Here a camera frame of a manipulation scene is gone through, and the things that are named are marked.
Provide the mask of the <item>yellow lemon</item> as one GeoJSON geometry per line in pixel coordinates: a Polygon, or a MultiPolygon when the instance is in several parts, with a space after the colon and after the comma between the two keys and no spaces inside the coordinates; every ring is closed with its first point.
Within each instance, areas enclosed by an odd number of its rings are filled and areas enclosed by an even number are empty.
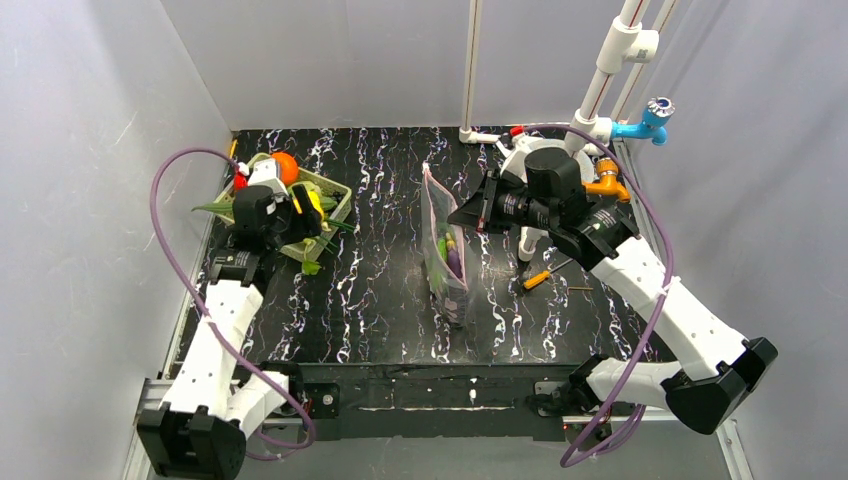
{"type": "Polygon", "coordinates": [[[322,205],[322,196],[316,191],[308,191],[309,204],[317,212],[321,224],[326,222],[326,213],[322,205]]]}

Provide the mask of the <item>orange fruit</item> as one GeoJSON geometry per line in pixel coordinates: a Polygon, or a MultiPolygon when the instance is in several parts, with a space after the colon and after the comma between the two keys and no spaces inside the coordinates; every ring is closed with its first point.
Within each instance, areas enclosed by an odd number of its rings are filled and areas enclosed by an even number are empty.
{"type": "Polygon", "coordinates": [[[298,180],[300,168],[294,156],[285,152],[274,152],[271,157],[279,166],[279,178],[285,186],[290,186],[298,180]]]}

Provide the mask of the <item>green leafy vegetable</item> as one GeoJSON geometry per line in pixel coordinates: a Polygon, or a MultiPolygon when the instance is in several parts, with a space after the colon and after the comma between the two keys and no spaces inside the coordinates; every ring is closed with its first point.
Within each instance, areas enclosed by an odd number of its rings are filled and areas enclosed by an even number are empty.
{"type": "Polygon", "coordinates": [[[445,287],[446,281],[450,276],[450,269],[446,263],[447,253],[445,235],[441,235],[436,241],[436,248],[438,253],[438,259],[434,262],[434,282],[436,286],[441,289],[445,287]]]}

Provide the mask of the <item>red pepper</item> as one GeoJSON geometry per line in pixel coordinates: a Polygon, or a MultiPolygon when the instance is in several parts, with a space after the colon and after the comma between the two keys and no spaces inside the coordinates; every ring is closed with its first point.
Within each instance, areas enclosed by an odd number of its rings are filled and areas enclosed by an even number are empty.
{"type": "Polygon", "coordinates": [[[248,180],[249,178],[246,175],[242,173],[236,173],[233,179],[233,191],[239,192],[244,188],[248,187],[248,180]]]}

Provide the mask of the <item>clear zip top bag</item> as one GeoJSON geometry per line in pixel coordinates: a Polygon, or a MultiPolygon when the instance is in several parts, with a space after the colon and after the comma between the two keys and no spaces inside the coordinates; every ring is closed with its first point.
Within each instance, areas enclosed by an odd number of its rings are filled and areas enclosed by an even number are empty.
{"type": "Polygon", "coordinates": [[[449,324],[465,326],[471,303],[466,271],[466,242],[461,228],[448,217],[457,209],[454,195],[422,165],[420,246],[434,310],[449,324]]]}

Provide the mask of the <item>purple eggplant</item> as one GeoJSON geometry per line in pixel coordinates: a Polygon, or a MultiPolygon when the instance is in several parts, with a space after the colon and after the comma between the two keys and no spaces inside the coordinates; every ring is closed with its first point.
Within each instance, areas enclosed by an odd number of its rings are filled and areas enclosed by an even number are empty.
{"type": "Polygon", "coordinates": [[[457,244],[451,234],[446,235],[446,263],[451,272],[458,278],[463,279],[462,260],[459,254],[457,244]]]}

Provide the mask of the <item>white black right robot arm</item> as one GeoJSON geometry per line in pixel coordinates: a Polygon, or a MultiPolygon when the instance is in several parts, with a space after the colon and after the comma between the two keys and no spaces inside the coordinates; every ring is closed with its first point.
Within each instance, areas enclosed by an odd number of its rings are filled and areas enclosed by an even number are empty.
{"type": "Polygon", "coordinates": [[[777,358],[766,338],[748,339],[718,319],[682,283],[621,210],[630,198],[611,159],[586,182],[562,150],[531,152],[525,176],[490,170],[449,222],[486,233],[515,226],[545,232],[554,246],[613,289],[673,353],[635,367],[597,354],[552,395],[554,408],[592,411],[608,399],[662,408],[691,430],[710,434],[758,386],[777,358]]]}

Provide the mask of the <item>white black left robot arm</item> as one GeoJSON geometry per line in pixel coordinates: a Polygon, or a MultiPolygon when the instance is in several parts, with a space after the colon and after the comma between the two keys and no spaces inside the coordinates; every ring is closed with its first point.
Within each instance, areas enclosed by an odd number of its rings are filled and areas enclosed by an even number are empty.
{"type": "Polygon", "coordinates": [[[244,187],[232,203],[228,243],[217,248],[200,322],[184,363],[158,407],[145,409],[137,433],[154,471],[166,478],[234,479],[248,455],[247,441],[265,420],[290,406],[314,441],[314,423],[302,405],[304,380],[293,363],[259,366],[240,353],[248,327],[263,303],[277,250],[320,233],[319,200],[297,185],[277,193],[244,187]]]}

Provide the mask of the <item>cream perforated plastic basket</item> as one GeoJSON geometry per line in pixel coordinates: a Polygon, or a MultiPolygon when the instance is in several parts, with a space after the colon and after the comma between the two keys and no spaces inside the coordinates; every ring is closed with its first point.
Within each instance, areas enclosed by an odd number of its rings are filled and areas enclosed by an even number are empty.
{"type": "MultiPolygon", "coordinates": [[[[251,160],[247,162],[247,164],[252,165],[256,161],[269,158],[272,158],[271,154],[258,153],[254,155],[251,160]]],[[[352,210],[351,204],[353,196],[353,192],[349,187],[342,185],[329,178],[318,175],[315,172],[306,169],[300,169],[298,180],[295,183],[304,182],[306,182],[305,186],[309,191],[316,191],[322,196],[322,205],[326,213],[326,220],[333,219],[347,223],[347,217],[349,216],[352,210]]],[[[227,185],[227,188],[225,188],[215,198],[214,202],[232,203],[233,199],[233,182],[230,182],[230,184],[227,185]]],[[[217,216],[225,225],[229,226],[234,224],[234,219],[232,215],[217,216]]],[[[303,260],[318,261],[317,259],[325,249],[322,246],[318,245],[314,241],[314,238],[312,240],[305,240],[299,243],[284,245],[279,249],[279,252],[299,262],[302,262],[303,260]]]]}

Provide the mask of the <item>green lettuce leaf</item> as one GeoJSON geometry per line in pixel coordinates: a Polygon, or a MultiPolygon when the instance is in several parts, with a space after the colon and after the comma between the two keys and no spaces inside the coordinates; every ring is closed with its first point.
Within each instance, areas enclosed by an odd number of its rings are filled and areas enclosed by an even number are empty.
{"type": "Polygon", "coordinates": [[[322,265],[315,260],[303,260],[301,262],[301,272],[303,275],[314,276],[322,270],[322,265]]]}

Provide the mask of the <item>green ridged loofah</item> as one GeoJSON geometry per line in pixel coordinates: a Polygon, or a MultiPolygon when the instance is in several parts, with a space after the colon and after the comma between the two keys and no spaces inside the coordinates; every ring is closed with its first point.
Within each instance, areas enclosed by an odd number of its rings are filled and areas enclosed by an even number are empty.
{"type": "Polygon", "coordinates": [[[211,202],[192,207],[191,211],[204,211],[215,215],[231,216],[233,213],[233,204],[231,202],[211,202]]]}

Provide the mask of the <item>orange faucet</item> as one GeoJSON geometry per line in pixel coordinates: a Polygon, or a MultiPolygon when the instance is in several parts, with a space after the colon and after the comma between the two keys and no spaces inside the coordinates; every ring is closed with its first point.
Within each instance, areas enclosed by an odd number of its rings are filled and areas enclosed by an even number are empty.
{"type": "Polygon", "coordinates": [[[627,187],[619,180],[619,167],[610,157],[602,158],[595,164],[598,180],[584,182],[587,194],[615,197],[620,203],[629,203],[631,195],[627,187]]]}

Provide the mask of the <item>blue faucet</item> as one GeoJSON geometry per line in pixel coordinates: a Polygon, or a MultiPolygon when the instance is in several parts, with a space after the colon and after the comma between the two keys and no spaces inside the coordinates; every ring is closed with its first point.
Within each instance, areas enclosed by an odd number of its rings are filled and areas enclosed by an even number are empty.
{"type": "Polygon", "coordinates": [[[653,145],[665,145],[668,141],[665,125],[674,112],[675,104],[670,98],[653,97],[647,102],[638,124],[614,123],[610,138],[650,140],[653,145]]]}

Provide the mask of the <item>orange handled screwdriver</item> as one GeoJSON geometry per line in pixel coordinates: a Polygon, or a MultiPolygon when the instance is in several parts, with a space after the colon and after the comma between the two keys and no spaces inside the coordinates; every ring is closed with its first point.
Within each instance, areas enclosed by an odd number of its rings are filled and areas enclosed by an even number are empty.
{"type": "Polygon", "coordinates": [[[546,280],[548,280],[552,274],[557,273],[559,270],[562,270],[564,267],[568,266],[573,262],[572,259],[565,260],[553,267],[550,267],[541,273],[538,273],[531,277],[530,279],[524,281],[522,283],[522,288],[525,291],[530,291],[543,284],[546,280]]]}

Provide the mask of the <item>white pipe frame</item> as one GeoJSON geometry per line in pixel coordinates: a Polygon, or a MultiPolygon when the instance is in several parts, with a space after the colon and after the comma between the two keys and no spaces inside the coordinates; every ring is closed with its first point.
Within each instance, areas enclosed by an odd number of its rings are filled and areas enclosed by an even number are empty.
{"type": "MultiPolygon", "coordinates": [[[[643,27],[648,1],[626,1],[620,13],[612,20],[608,33],[596,60],[596,69],[587,88],[580,107],[574,112],[570,127],[590,135],[607,146],[611,141],[611,129],[623,112],[630,93],[634,91],[639,75],[650,63],[658,50],[660,34],[666,23],[672,18],[678,3],[665,1],[650,29],[643,27]],[[614,77],[623,66],[633,63],[635,66],[625,82],[610,117],[601,115],[603,101],[612,87],[614,77]]],[[[474,100],[476,67],[479,60],[480,32],[482,28],[481,1],[469,3],[468,36],[466,47],[466,66],[464,69],[464,92],[462,116],[459,128],[459,140],[464,144],[494,144],[497,146],[501,136],[483,133],[471,126],[471,113],[474,100]]],[[[565,135],[564,149],[572,158],[578,150],[585,151],[591,158],[601,156],[601,150],[579,136],[565,135]]]]}

